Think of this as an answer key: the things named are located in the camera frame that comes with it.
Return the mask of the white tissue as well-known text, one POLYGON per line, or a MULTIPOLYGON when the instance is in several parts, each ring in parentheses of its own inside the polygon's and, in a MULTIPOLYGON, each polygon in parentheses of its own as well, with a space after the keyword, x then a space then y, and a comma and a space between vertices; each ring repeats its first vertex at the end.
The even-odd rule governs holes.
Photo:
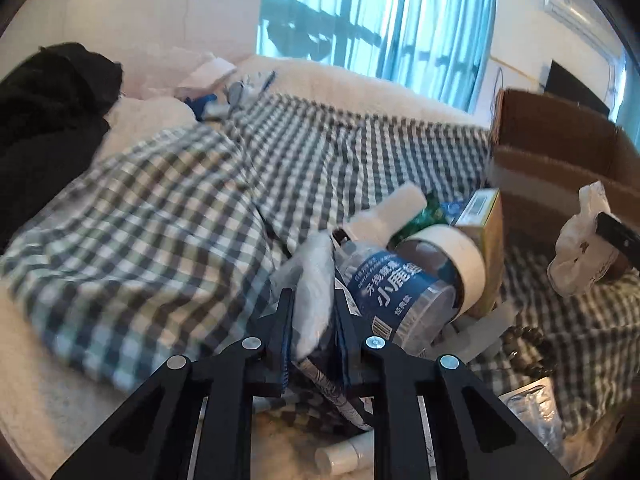
POLYGON ((579 211, 569 218, 555 243, 547 268, 552 288, 562 297, 589 292, 603 278, 620 252, 597 234, 597 216, 611 213, 600 181, 579 189, 579 211))

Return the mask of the silver foil blister pack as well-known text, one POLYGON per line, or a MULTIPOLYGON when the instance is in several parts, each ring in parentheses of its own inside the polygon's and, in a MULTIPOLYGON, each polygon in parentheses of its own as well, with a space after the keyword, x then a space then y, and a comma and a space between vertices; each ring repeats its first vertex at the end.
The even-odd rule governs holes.
POLYGON ((563 423, 555 403, 550 377, 499 396, 509 410, 556 458, 563 454, 563 423))

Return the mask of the blue white pouch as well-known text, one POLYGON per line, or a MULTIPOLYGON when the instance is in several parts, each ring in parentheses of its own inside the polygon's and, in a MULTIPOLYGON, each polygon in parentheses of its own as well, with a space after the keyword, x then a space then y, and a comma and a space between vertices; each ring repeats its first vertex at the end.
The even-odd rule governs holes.
POLYGON ((346 422, 369 431, 369 415, 362 403, 349 401, 329 374, 335 296, 333 243, 329 233, 311 234, 293 257, 271 274, 270 287, 274 299, 280 297, 283 289, 294 292, 290 359, 296 372, 311 382, 346 422))

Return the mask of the white cream tube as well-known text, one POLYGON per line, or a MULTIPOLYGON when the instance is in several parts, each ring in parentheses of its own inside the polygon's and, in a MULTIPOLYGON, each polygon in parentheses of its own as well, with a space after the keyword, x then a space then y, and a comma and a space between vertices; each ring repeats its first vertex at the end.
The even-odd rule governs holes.
POLYGON ((340 476, 370 468, 374 463, 374 431, 317 448, 314 461, 319 471, 328 476, 340 476))

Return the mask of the brown cardboard box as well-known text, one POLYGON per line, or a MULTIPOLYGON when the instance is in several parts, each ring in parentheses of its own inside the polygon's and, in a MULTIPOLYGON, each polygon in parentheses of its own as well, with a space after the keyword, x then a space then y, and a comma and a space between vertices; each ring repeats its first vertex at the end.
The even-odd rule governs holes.
POLYGON ((604 116, 555 96, 498 93, 486 181, 498 188, 506 242, 551 257, 578 191, 602 182, 612 215, 639 229, 639 152, 604 116))

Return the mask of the clear blue-label plastic jar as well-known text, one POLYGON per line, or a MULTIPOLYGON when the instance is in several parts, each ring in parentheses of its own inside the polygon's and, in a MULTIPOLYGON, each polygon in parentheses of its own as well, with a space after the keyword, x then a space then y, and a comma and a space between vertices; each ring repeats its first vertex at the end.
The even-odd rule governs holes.
POLYGON ((334 255, 337 271, 372 334, 410 356, 427 356, 456 314, 454 286, 369 243, 348 240, 334 255))

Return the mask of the tan cardboard small box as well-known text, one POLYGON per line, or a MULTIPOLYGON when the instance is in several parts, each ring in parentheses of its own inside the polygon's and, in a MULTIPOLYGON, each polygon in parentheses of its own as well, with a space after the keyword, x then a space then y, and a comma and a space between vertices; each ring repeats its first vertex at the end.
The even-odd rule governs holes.
POLYGON ((458 215, 454 227, 476 244, 484 259, 484 292, 469 310, 472 318, 482 318, 495 307, 504 274, 503 213, 498 188, 477 190, 458 215))

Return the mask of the white tape roll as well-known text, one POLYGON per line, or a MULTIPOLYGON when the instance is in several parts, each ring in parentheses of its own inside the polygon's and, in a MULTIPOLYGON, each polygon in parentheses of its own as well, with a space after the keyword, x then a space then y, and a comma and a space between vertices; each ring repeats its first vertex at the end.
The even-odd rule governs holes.
POLYGON ((395 252, 457 289, 454 320, 480 300, 486 285, 485 263, 475 243, 444 224, 429 226, 400 242, 395 252))

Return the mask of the green checkered cloth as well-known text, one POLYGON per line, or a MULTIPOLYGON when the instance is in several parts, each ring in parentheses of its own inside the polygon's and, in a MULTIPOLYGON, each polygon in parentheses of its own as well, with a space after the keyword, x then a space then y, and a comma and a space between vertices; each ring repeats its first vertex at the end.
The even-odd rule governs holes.
POLYGON ((462 200, 505 157, 480 128, 273 94, 99 162, 18 232, 1 281, 54 356, 130 392, 243 337, 311 234, 406 182, 462 200))

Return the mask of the green snack packet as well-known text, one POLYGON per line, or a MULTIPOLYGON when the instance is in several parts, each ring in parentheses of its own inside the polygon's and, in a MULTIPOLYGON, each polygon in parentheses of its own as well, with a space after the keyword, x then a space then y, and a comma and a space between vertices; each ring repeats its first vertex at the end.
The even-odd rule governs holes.
POLYGON ((409 236, 420 232, 429 226, 447 224, 445 211, 437 195, 431 191, 426 194, 426 206, 398 232, 396 232, 387 244, 390 249, 395 248, 400 242, 409 236))

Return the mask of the white bottle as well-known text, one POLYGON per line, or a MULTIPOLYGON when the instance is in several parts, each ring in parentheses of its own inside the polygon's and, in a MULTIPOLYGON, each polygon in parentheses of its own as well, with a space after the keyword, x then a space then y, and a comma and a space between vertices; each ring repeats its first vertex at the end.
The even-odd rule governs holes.
POLYGON ((363 242, 385 248, 392 237, 426 207, 427 199, 415 184, 401 185, 382 202, 358 211, 331 233, 335 247, 363 242))

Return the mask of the white air conditioner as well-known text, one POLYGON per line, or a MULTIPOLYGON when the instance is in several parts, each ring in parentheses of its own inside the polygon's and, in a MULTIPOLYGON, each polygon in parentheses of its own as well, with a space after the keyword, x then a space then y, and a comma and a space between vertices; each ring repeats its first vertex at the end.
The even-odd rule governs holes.
POLYGON ((603 26, 596 18, 573 0, 544 0, 544 12, 563 23, 610 62, 623 55, 620 40, 610 26, 603 26))

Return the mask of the blue window curtain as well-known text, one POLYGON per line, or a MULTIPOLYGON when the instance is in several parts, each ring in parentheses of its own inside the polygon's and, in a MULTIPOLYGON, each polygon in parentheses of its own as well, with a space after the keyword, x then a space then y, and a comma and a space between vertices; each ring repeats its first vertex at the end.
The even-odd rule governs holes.
POLYGON ((497 0, 262 0, 258 54, 388 80, 470 112, 497 0))

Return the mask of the white fluffy blanket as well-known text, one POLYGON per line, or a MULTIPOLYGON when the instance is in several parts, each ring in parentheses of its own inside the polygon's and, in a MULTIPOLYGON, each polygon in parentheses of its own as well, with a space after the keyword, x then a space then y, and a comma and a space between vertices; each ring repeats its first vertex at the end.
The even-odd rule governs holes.
POLYGON ((110 130, 94 155, 107 158, 149 139, 164 129, 192 126, 195 115, 183 102, 207 93, 220 93, 237 80, 256 88, 262 77, 275 73, 269 90, 292 94, 361 114, 395 115, 477 126, 472 115, 418 96, 386 80, 361 76, 344 68, 292 58, 253 55, 232 64, 210 52, 181 48, 163 50, 156 44, 119 49, 122 66, 120 97, 105 119, 110 130))

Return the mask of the black wall television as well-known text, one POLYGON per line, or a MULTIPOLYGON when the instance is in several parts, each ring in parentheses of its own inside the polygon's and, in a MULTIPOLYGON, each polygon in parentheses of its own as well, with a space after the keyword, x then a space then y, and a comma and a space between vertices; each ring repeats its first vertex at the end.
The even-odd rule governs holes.
POLYGON ((605 102, 555 60, 551 61, 544 92, 579 106, 587 107, 604 117, 608 117, 610 114, 610 109, 605 102))

